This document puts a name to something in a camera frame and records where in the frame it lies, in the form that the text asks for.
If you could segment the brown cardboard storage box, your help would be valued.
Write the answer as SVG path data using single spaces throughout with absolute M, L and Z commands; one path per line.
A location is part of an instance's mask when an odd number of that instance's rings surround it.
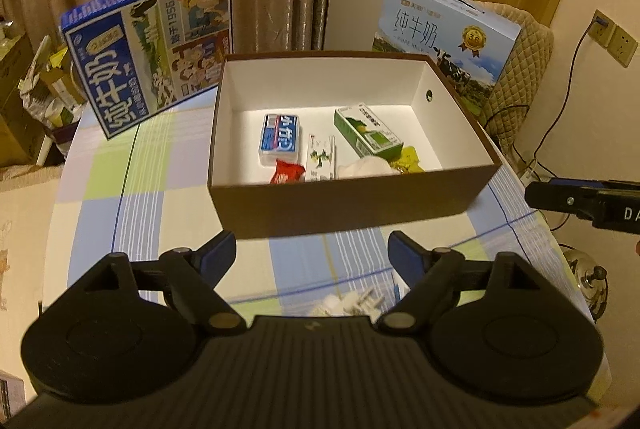
M 412 146 L 415 174 L 276 184 L 259 159 L 268 114 L 299 119 L 303 137 L 336 136 L 339 108 L 364 104 Z M 208 190 L 239 238 L 329 233 L 465 212 L 500 158 L 436 63 L 417 54 L 232 54 L 218 87 Z

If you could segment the quilted beige chair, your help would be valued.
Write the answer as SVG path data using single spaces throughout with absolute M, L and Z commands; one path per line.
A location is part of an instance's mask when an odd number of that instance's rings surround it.
M 480 123 L 497 140 L 500 151 L 511 155 L 551 60 L 554 36 L 525 10 L 496 2 L 482 2 L 482 6 L 521 26 L 498 82 L 480 108 Z

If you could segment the dark blue milk carton box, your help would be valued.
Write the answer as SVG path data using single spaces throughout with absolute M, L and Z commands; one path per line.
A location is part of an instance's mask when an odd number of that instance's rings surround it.
M 232 0 L 91 0 L 60 30 L 105 137 L 215 87 L 233 51 Z

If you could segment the white ointment box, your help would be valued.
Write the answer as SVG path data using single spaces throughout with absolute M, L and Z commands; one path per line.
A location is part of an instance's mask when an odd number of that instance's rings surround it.
M 306 181 L 324 181 L 335 178 L 335 137 L 309 134 L 305 162 Z

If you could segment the white plastic bag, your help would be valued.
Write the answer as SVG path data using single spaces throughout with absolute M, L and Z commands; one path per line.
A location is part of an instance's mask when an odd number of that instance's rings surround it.
M 26 112 L 51 131 L 78 122 L 87 103 L 75 82 L 70 51 L 55 50 L 49 36 L 40 41 L 17 89 Z

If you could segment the light blue milk carton box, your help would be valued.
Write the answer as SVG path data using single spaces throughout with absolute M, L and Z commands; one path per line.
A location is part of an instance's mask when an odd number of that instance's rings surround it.
M 383 0 L 372 49 L 429 56 L 480 115 L 521 26 L 472 0 Z

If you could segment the metal kettle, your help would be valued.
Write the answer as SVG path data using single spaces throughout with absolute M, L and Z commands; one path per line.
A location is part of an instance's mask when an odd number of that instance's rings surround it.
M 598 322 L 608 306 L 608 271 L 588 253 L 573 246 L 560 245 L 575 276 L 594 322 Z

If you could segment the clear blue floss box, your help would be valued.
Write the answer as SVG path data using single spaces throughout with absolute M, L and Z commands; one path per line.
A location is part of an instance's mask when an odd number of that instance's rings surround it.
M 299 151 L 299 117 L 290 114 L 267 114 L 262 123 L 258 146 L 262 166 L 274 166 L 278 160 L 296 164 Z

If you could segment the cardboard box with tissue packs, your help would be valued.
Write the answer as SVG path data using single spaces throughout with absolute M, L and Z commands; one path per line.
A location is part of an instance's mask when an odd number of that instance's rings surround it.
M 26 75 L 34 52 L 28 36 L 13 22 L 2 23 L 8 48 L 1 48 L 1 166 L 34 164 L 38 160 L 43 126 L 23 106 L 18 83 Z

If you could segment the red candy packet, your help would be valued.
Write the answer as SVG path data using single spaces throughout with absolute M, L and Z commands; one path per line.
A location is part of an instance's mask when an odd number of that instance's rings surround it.
M 286 160 L 277 160 L 271 184 L 285 184 L 299 181 L 305 175 L 305 167 Z

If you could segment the white sock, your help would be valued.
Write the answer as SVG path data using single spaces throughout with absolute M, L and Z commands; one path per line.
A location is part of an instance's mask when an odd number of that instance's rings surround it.
M 376 178 L 396 176 L 399 171 L 382 157 L 364 156 L 351 164 L 338 166 L 336 175 L 339 179 Z

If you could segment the checkered bed sheet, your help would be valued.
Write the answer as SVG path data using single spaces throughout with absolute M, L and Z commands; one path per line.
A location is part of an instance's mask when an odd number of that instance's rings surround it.
M 99 259 L 122 251 L 154 260 L 176 247 L 196 248 L 220 223 L 206 186 L 215 93 L 107 139 L 85 112 L 62 172 L 53 207 L 43 300 L 55 301 Z M 451 246 L 490 260 L 518 253 L 579 309 L 586 308 L 572 272 L 544 217 L 529 208 L 521 182 L 502 167 L 462 215 L 404 225 L 426 248 Z M 307 315 L 330 295 L 371 290 L 384 308 L 399 285 L 386 253 L 390 231 L 240 241 L 219 295 L 242 316 Z

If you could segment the wall power socket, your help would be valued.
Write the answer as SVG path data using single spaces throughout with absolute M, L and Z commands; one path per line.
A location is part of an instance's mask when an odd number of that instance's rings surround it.
M 611 42 L 615 27 L 616 24 L 611 18 L 602 11 L 596 10 L 588 27 L 588 36 L 606 49 Z

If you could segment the yellow chestnut snack pouch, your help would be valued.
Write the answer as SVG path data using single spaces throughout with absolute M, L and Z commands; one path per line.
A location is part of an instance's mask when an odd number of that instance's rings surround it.
M 424 171 L 420 166 L 418 153 L 413 146 L 404 146 L 400 156 L 390 162 L 390 167 L 403 175 L 418 174 Z

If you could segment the green white spray box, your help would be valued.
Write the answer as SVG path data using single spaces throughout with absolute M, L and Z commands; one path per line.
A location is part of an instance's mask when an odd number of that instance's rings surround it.
M 392 162 L 404 148 L 400 137 L 366 104 L 337 108 L 333 123 L 360 157 L 376 156 Z

